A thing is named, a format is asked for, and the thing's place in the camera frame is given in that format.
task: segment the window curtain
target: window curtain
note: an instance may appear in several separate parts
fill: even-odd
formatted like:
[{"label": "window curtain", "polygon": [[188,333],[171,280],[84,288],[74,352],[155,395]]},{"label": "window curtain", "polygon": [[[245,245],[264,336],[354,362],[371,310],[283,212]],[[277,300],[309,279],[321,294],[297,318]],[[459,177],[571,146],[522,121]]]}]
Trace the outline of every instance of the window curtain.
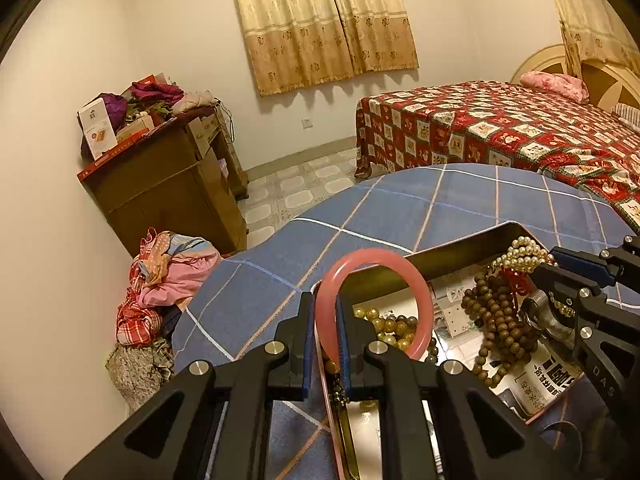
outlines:
[{"label": "window curtain", "polygon": [[334,0],[237,0],[261,96],[353,76]]},{"label": "window curtain", "polygon": [[418,68],[402,0],[335,0],[354,73]]},{"label": "window curtain", "polygon": [[569,70],[582,78],[581,62],[599,60],[640,76],[640,52],[607,0],[556,0]]}]

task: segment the white wall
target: white wall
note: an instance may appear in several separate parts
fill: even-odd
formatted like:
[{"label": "white wall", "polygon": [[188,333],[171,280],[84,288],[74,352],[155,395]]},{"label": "white wall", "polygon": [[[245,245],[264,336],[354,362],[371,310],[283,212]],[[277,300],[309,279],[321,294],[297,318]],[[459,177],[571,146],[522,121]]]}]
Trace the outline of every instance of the white wall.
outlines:
[{"label": "white wall", "polygon": [[510,81],[537,51],[562,43],[554,0],[465,0],[476,37],[478,78]]},{"label": "white wall", "polygon": [[104,360],[130,257],[76,178],[76,111],[145,76],[124,1],[43,0],[0,65],[0,411],[47,480],[126,413]]},{"label": "white wall", "polygon": [[[364,75],[338,84],[260,98],[235,0],[131,0],[146,71],[169,74],[185,89],[209,89],[234,114],[236,151],[251,168],[354,135],[355,107],[382,91],[467,80],[476,65],[463,0],[404,0],[420,70]],[[303,118],[314,127],[303,130]]]}]

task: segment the blue tablecloth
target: blue tablecloth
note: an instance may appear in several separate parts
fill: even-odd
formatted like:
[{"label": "blue tablecloth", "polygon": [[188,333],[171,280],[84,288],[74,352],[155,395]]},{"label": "blue tablecloth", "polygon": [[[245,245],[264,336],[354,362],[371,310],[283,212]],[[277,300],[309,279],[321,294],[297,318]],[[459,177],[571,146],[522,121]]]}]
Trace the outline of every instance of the blue tablecloth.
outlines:
[{"label": "blue tablecloth", "polygon": [[[351,251],[382,247],[410,254],[505,221],[526,226],[548,248],[599,253],[633,232],[601,198],[529,171],[479,164],[415,168],[367,180],[332,196],[261,245],[220,263],[173,336],[175,368],[196,359],[221,364],[273,338],[329,267]],[[640,308],[623,286],[613,304]],[[266,478],[337,478],[326,410],[314,370],[305,402],[276,402]],[[588,381],[576,384],[542,417],[580,423],[575,396],[601,401]]]}]

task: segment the striped pillow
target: striped pillow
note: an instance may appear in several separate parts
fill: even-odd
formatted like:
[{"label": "striped pillow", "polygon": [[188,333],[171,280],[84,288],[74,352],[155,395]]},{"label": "striped pillow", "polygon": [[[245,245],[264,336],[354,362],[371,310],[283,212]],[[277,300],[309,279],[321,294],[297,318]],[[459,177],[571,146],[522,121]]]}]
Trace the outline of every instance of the striped pillow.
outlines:
[{"label": "striped pillow", "polygon": [[637,108],[618,103],[613,107],[611,114],[627,127],[629,123],[632,124],[635,126],[632,130],[640,133],[640,110]]}]

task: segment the silver screw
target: silver screw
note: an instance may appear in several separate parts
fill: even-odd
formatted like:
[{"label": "silver screw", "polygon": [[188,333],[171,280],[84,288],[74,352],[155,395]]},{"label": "silver screw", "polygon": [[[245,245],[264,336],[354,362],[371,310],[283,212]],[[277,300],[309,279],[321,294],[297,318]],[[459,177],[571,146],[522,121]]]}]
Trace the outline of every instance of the silver screw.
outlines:
[{"label": "silver screw", "polygon": [[264,346],[264,351],[267,352],[267,354],[278,355],[279,353],[284,352],[284,344],[280,341],[269,341]]},{"label": "silver screw", "polygon": [[442,363],[442,369],[449,375],[458,375],[462,373],[462,370],[464,370],[465,367],[463,367],[460,361],[450,359]]},{"label": "silver screw", "polygon": [[372,341],[369,343],[369,351],[372,354],[380,355],[385,353],[387,350],[389,350],[389,345],[384,341]]},{"label": "silver screw", "polygon": [[189,365],[189,371],[193,375],[204,375],[209,371],[209,363],[206,361],[194,361]]}]

